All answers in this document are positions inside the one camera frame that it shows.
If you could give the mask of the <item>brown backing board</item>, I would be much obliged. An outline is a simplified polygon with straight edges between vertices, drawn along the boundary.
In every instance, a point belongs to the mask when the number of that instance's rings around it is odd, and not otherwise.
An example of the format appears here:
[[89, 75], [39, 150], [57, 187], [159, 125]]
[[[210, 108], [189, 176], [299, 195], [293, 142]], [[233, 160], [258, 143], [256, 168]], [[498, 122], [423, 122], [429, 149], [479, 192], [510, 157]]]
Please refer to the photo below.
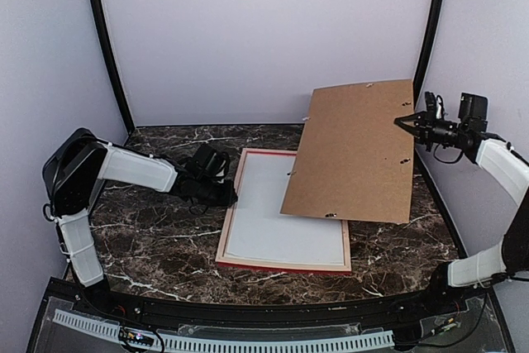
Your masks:
[[393, 121], [413, 109], [409, 79], [315, 89], [281, 212], [407, 223], [414, 140]]

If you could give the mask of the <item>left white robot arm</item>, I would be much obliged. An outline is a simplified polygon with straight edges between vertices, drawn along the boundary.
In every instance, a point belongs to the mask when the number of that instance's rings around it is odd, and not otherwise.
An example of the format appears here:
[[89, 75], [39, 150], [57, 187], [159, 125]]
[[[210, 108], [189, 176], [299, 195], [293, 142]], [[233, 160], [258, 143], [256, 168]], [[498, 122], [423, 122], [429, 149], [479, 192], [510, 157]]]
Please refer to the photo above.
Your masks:
[[55, 225], [60, 249], [80, 285], [83, 300], [99, 317], [116, 311], [116, 297], [102, 285], [106, 276], [98, 258], [90, 217], [109, 183], [148, 188], [193, 206], [230, 208], [238, 196], [227, 177], [230, 156], [202, 144], [180, 161], [147, 155], [96, 137], [79, 128], [45, 162], [42, 179], [48, 201], [42, 208]]

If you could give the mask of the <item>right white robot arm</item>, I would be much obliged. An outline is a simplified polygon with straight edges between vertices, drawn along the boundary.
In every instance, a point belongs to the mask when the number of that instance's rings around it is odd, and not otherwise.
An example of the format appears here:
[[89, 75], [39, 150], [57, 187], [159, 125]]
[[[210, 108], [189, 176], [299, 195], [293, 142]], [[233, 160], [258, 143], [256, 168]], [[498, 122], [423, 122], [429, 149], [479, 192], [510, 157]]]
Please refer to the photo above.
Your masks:
[[426, 108], [394, 123], [410, 133], [417, 144], [435, 154], [438, 148], [459, 150], [482, 170], [481, 181], [498, 183], [492, 189], [479, 188], [477, 196], [464, 194], [461, 202], [479, 205], [473, 217], [483, 215], [486, 225], [499, 218], [491, 247], [459, 260], [445, 262], [433, 272], [422, 308], [438, 315], [452, 304], [454, 296], [466, 289], [485, 289], [505, 280], [523, 281], [528, 271], [528, 162], [512, 143], [488, 131], [488, 99], [462, 93], [457, 121], [446, 119], [443, 99], [426, 92]]

